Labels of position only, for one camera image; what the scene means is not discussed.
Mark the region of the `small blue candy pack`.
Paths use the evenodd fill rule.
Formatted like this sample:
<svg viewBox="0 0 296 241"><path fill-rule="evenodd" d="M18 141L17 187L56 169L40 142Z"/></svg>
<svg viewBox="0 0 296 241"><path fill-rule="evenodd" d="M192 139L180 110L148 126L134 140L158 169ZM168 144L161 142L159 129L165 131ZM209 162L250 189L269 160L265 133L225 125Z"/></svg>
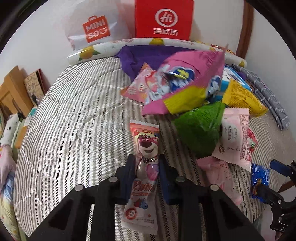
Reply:
<svg viewBox="0 0 296 241"><path fill-rule="evenodd" d="M266 203L266 201L257 195L256 187L259 184L269 185L269 173L270 169L264 166L252 163L251 165L251 197L253 199L257 198L262 203Z"/></svg>

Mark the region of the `pink bear lollipop pack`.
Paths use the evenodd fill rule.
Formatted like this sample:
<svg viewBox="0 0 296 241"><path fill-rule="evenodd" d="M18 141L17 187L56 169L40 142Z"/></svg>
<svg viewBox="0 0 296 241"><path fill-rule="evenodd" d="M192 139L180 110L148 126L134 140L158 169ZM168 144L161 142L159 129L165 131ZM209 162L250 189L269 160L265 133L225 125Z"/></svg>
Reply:
<svg viewBox="0 0 296 241"><path fill-rule="evenodd" d="M135 179L121 225L140 233L156 235L156 189L159 177L159 126L132 120L130 131L136 147Z"/></svg>

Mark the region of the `light pink label pack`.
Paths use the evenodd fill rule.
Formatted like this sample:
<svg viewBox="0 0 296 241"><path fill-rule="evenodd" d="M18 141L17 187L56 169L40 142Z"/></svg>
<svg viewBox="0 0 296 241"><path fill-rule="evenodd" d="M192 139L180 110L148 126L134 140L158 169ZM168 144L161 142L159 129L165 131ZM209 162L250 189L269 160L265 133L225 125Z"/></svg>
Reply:
<svg viewBox="0 0 296 241"><path fill-rule="evenodd" d="M226 108L221 120L222 136L212 157L251 171L248 147L249 109Z"/></svg>

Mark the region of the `green snack bag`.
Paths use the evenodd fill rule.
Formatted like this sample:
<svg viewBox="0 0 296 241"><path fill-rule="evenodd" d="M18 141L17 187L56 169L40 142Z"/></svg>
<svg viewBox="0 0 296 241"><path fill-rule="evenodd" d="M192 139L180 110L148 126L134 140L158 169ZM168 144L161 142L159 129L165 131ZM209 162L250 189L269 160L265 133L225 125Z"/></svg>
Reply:
<svg viewBox="0 0 296 241"><path fill-rule="evenodd" d="M174 120L182 142L198 157L210 156L220 138L226 105L220 101L181 114Z"/></svg>

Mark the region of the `yellow triangular snack bag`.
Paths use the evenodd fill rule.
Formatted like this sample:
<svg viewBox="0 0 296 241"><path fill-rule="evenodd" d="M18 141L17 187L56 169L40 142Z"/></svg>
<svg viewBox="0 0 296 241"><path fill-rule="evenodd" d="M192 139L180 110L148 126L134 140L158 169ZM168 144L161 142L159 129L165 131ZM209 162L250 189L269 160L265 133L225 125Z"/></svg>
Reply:
<svg viewBox="0 0 296 241"><path fill-rule="evenodd" d="M244 88L232 78L224 92L222 102L230 108L247 108L253 117L262 116L268 111L252 91Z"/></svg>

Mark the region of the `pink cartoon candy pack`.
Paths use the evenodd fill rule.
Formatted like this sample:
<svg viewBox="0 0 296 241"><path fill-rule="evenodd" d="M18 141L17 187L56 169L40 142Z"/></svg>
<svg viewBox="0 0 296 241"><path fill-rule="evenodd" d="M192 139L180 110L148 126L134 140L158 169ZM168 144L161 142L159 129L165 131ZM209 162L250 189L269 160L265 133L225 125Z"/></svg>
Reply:
<svg viewBox="0 0 296 241"><path fill-rule="evenodd" d="M120 94L123 97L145 103L149 91L157 91L158 87L157 71L152 70L147 63L144 63L134 81L122 89Z"/></svg>

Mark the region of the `pink yellow snack bag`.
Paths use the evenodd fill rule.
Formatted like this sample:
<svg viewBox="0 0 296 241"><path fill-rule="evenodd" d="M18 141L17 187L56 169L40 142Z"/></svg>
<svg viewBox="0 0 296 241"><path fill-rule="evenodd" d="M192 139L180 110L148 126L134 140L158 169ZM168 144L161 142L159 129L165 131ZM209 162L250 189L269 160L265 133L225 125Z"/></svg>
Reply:
<svg viewBox="0 0 296 241"><path fill-rule="evenodd" d="M202 106L220 90L225 52L180 51L168 57L157 71L145 75L142 115L184 113Z"/></svg>

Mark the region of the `lychee jelly pack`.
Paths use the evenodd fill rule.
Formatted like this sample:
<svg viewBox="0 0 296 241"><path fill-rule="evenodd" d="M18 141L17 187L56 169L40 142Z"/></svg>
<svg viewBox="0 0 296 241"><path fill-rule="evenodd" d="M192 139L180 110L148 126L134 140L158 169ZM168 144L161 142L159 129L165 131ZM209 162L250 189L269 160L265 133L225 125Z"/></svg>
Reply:
<svg viewBox="0 0 296 241"><path fill-rule="evenodd" d="M247 143L249 152L253 153L258 146L258 140L251 128L248 128L247 131Z"/></svg>

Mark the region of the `pale pink peach pack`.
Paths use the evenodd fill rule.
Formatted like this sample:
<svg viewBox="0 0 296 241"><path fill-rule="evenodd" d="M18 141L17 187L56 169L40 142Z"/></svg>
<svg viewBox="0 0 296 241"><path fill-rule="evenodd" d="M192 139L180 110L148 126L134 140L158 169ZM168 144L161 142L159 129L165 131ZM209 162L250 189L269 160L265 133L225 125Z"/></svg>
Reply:
<svg viewBox="0 0 296 241"><path fill-rule="evenodd" d="M236 205L241 204L242 196L235 188L233 175L226 161L208 156L197 159L197 165L206 173L209 184L218 185Z"/></svg>

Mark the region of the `grey checked folded cloth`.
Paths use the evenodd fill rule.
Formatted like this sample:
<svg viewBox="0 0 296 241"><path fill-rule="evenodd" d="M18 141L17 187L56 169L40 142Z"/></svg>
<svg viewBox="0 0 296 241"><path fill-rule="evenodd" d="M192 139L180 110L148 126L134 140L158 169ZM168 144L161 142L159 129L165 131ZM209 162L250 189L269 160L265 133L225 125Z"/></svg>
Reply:
<svg viewBox="0 0 296 241"><path fill-rule="evenodd" d="M246 68L232 64L231 67L237 72L245 75L246 80L250 83L253 93L266 106L273 115L278 128L283 131L290 126L290 119L285 112L285 109L275 97L274 93L254 72Z"/></svg>

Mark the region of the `purple towel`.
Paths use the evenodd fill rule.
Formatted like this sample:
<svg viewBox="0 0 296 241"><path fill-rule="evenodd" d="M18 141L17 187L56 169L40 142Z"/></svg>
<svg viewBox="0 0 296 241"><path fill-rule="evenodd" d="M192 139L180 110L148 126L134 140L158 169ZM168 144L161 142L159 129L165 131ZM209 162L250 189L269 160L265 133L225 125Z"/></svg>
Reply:
<svg viewBox="0 0 296 241"><path fill-rule="evenodd" d="M122 70L133 82L144 63L147 63L152 70L157 70L168 57L184 51L192 49L161 45L124 46L114 57L120 59Z"/></svg>

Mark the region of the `brown patterned book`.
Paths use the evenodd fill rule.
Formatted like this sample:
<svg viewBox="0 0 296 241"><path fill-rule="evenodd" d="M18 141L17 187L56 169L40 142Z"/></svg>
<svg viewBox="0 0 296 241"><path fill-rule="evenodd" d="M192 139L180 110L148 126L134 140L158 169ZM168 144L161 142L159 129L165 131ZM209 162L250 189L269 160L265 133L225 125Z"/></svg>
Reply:
<svg viewBox="0 0 296 241"><path fill-rule="evenodd" d="M39 106L50 86L44 80L44 75L41 69L29 74L24 80L27 94L33 104L33 107Z"/></svg>

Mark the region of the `lemon print paper roll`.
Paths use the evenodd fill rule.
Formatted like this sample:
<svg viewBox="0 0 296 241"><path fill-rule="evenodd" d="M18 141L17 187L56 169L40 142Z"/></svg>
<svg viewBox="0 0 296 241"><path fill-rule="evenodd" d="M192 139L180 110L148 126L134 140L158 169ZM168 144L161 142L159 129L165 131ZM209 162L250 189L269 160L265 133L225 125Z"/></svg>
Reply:
<svg viewBox="0 0 296 241"><path fill-rule="evenodd" d="M124 46L148 46L148 45L164 45L171 47L180 47L190 50L212 50L220 51L220 49L192 41L168 39L168 38L131 38L124 40L109 41L100 44L89 46L86 49L80 49L70 54L67 59L68 63L73 66L79 63L87 62L90 60L112 57Z"/></svg>

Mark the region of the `wooden rack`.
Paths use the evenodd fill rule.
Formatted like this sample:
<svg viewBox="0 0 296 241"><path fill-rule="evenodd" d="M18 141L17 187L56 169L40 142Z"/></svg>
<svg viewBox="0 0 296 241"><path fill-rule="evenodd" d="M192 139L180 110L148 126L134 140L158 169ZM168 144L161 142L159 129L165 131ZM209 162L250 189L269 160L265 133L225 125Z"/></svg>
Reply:
<svg viewBox="0 0 296 241"><path fill-rule="evenodd" d="M1 111L7 120L11 114L21 113L25 118L33 108L23 80L25 77L15 66L5 77L1 85Z"/></svg>

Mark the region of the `brown wooden door frame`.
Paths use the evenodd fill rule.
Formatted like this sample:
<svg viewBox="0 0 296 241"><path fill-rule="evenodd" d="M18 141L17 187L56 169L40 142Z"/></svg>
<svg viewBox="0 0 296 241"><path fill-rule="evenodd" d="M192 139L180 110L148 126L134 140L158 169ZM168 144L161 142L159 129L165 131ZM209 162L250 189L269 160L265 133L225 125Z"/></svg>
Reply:
<svg viewBox="0 0 296 241"><path fill-rule="evenodd" d="M245 58L253 29L254 8L247 1L243 5L243 19L236 55Z"/></svg>

